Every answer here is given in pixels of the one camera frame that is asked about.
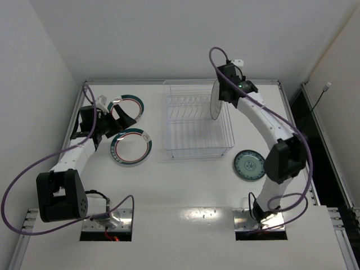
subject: wire rack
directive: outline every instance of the wire rack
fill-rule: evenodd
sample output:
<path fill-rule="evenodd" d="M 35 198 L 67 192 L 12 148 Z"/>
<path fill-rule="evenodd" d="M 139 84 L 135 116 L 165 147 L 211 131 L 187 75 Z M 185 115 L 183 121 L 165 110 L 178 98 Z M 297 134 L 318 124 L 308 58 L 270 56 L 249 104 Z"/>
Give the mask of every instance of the wire rack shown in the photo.
<path fill-rule="evenodd" d="M 210 115 L 210 95 L 215 80 L 164 82 L 165 149 L 169 159 L 215 158 L 235 144 L 228 106 Z"/>

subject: white wall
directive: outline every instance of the white wall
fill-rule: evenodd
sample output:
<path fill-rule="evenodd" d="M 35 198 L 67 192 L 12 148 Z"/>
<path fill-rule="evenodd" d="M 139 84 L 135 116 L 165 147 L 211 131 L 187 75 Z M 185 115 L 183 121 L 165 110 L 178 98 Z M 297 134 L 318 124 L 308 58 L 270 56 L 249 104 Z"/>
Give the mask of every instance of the white wall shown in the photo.
<path fill-rule="evenodd" d="M 28 0 L 0 4 L 0 196 L 32 162 L 62 146 L 78 86 Z M 35 179 L 51 160 L 24 175 L 6 213 L 21 228 L 37 206 Z M 18 235 L 0 222 L 0 269 L 7 269 Z"/>
<path fill-rule="evenodd" d="M 289 96 L 356 1 L 30 0 L 76 80 L 213 78 L 208 51 L 221 46 Z"/>
<path fill-rule="evenodd" d="M 314 104 L 322 87 L 331 82 L 315 108 L 330 147 L 340 165 L 347 190 L 360 206 L 360 8 L 315 68 L 307 85 Z"/>

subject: metal mounting plate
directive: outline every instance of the metal mounting plate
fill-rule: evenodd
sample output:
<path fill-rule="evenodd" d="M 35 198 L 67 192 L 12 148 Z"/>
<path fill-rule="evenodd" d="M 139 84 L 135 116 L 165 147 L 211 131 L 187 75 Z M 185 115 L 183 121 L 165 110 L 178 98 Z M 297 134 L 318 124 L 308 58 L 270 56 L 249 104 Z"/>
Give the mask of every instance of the metal mounting plate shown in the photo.
<path fill-rule="evenodd" d="M 235 232 L 250 232 L 259 228 L 258 222 L 250 216 L 248 208 L 232 209 L 232 214 L 234 216 Z M 283 223 L 284 218 L 282 213 L 277 213 L 263 219 L 261 221 L 261 227 L 262 229 L 266 229 Z M 270 229 L 268 232 L 285 232 L 285 226 Z"/>
<path fill-rule="evenodd" d="M 130 232 L 132 222 L 132 209 L 117 209 L 114 211 L 114 216 L 120 216 L 118 226 L 115 228 L 109 228 L 108 232 Z M 82 232 L 103 232 L 104 226 L 98 224 L 95 221 L 86 219 L 83 221 Z"/>

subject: red wire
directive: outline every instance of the red wire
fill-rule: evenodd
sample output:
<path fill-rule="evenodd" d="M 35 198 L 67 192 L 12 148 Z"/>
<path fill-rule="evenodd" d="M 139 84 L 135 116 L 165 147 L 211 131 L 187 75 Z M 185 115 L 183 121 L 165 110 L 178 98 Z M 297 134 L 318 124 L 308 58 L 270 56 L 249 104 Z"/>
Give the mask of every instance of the red wire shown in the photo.
<path fill-rule="evenodd" d="M 113 241 L 113 238 L 107 234 L 107 228 L 105 228 L 105 237 L 107 239 L 110 239 L 110 241 Z"/>

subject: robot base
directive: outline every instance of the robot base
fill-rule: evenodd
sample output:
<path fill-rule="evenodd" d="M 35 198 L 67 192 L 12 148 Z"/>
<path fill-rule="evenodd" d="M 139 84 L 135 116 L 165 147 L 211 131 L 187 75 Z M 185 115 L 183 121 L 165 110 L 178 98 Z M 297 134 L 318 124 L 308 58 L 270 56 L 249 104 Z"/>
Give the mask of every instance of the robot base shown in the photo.
<path fill-rule="evenodd" d="M 132 209 L 117 209 L 112 213 L 112 221 L 101 225 L 96 221 L 86 219 L 83 221 L 80 241 L 110 241 L 105 236 L 105 226 L 109 229 L 110 237 L 117 237 L 119 241 L 131 241 Z"/>
<path fill-rule="evenodd" d="M 282 213 L 271 214 L 258 224 L 250 216 L 248 208 L 237 208 L 232 210 L 235 225 L 236 240 L 287 240 L 285 226 L 270 229 L 264 232 L 252 232 L 256 229 L 266 229 L 278 224 L 283 224 Z"/>

